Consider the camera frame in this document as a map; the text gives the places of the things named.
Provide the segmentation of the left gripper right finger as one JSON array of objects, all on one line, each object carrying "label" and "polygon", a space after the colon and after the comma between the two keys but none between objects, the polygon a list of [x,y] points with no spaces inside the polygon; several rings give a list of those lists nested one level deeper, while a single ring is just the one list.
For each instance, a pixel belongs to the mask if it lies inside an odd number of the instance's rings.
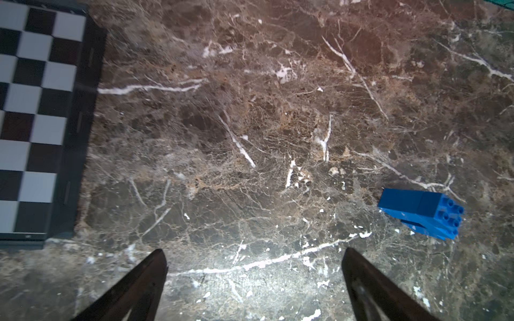
[{"label": "left gripper right finger", "polygon": [[357,250],[345,250],[341,269],[356,320],[436,320]]}]

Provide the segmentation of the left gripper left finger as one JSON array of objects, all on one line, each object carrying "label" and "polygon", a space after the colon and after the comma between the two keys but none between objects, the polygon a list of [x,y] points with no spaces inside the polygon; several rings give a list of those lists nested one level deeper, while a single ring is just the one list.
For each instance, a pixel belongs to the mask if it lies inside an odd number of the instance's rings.
[{"label": "left gripper left finger", "polygon": [[149,254],[75,320],[154,320],[167,278],[161,249]]}]

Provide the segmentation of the long blue lego brick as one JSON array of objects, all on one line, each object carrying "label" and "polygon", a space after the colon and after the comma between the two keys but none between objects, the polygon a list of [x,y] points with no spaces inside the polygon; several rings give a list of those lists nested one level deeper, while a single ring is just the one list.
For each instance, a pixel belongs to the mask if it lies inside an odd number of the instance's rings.
[{"label": "long blue lego brick", "polygon": [[412,231],[441,240],[454,240],[463,222],[464,207],[443,193],[384,189],[377,207]]}]

